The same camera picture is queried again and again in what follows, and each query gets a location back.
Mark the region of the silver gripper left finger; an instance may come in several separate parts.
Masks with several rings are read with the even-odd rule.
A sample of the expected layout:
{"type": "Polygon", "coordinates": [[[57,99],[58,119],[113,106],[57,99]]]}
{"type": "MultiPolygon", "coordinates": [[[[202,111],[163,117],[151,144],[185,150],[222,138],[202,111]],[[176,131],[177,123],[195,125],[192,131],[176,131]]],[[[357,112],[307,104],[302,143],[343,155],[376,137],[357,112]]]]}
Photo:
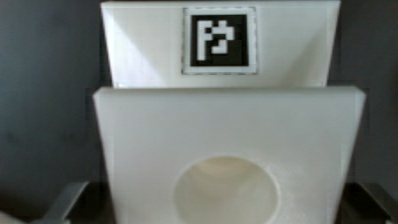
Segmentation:
{"type": "Polygon", "coordinates": [[[44,216],[35,219],[28,224],[71,224],[69,214],[78,203],[89,182],[73,182],[53,201],[44,216]]]}

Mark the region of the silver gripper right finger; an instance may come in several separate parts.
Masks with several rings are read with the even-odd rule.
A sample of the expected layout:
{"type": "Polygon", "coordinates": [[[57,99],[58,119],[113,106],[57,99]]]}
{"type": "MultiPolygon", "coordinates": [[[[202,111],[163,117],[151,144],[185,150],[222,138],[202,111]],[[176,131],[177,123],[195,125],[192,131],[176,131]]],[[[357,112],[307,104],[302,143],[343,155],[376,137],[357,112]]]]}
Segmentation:
{"type": "Polygon", "coordinates": [[[364,193],[362,214],[380,220],[380,224],[398,224],[398,200],[375,183],[360,183],[364,193]]]}

